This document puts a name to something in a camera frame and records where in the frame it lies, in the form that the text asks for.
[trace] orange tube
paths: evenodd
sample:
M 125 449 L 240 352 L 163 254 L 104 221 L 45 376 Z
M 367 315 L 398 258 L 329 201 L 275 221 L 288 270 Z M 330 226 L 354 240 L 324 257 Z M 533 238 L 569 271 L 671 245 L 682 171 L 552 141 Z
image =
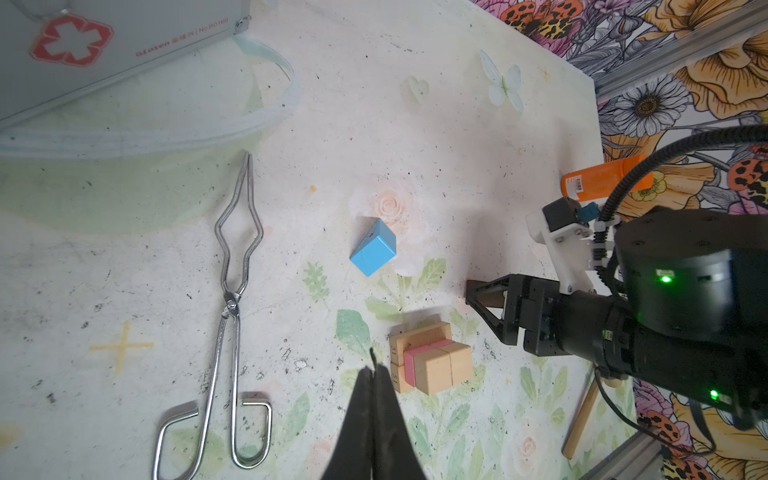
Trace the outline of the orange tube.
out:
M 646 155 L 621 158 L 575 171 L 563 177 L 560 189 L 564 197 L 580 202 L 607 198 L 630 170 L 646 159 Z M 633 192 L 647 190 L 654 185 L 654 175 L 648 174 L 635 185 Z

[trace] pink block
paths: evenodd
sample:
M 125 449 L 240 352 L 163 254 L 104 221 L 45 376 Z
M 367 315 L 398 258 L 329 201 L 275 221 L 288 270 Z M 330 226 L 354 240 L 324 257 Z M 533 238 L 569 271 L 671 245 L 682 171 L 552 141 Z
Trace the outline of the pink block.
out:
M 439 342 L 430 343 L 429 345 L 406 350 L 404 355 L 406 360 L 406 383 L 408 383 L 410 386 L 416 386 L 416 367 L 413 363 L 413 357 L 420 353 L 428 352 L 429 350 L 434 350 L 446 345 L 450 345 L 451 343 L 454 343 L 453 340 L 443 339 Z

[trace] blue wooden block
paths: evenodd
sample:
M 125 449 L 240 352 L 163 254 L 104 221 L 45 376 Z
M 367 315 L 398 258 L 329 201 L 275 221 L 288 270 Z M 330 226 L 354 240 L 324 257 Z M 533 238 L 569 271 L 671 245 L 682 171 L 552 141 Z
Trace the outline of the blue wooden block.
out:
M 349 259 L 366 276 L 371 276 L 396 254 L 395 233 L 378 219 Z

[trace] yellow cross mark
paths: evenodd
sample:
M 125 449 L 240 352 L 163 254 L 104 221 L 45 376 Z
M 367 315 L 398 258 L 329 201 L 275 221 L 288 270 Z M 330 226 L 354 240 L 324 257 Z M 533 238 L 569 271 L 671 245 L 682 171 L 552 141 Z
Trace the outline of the yellow cross mark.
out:
M 150 349 L 154 346 L 154 342 L 144 343 L 128 343 L 128 330 L 131 329 L 131 322 L 126 321 L 123 324 L 123 336 L 120 338 L 120 343 L 117 345 L 91 345 L 89 350 L 117 350 L 118 351 L 118 364 L 114 367 L 114 374 L 120 375 L 125 363 L 125 351 L 127 349 Z

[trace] white label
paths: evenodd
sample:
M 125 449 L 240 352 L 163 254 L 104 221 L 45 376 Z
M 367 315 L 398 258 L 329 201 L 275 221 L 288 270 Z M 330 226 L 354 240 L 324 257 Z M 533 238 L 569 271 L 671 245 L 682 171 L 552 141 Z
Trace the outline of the white label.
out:
M 579 199 L 578 195 L 584 192 L 584 187 L 581 185 L 581 175 L 565 179 L 565 192 L 570 198 L 574 200 Z

